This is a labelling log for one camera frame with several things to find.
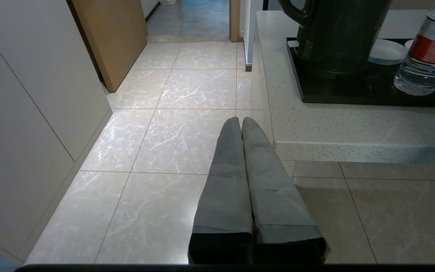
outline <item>wooden door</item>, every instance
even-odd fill
[[[229,0],[229,39],[233,43],[239,42],[239,13],[240,0]]]
[[[72,0],[108,91],[114,93],[147,44],[140,0]]]

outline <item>electric kettle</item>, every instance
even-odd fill
[[[300,24],[295,53],[305,71],[327,79],[350,76],[367,65],[392,0],[307,0],[298,9],[279,0]]]

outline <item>plastic water bottle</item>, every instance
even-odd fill
[[[395,74],[394,85],[410,95],[435,91],[435,2]]]

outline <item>cabinet door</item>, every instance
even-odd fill
[[[0,0],[0,53],[77,160],[109,104],[66,1]]]
[[[0,248],[18,253],[73,165],[0,55]]]

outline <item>white plate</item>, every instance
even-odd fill
[[[381,65],[394,65],[402,62],[407,48],[400,43],[377,39],[370,51],[369,62]]]
[[[412,45],[413,42],[414,40],[409,40],[406,43],[404,43],[404,45],[406,46],[407,49],[410,49],[410,46]]]

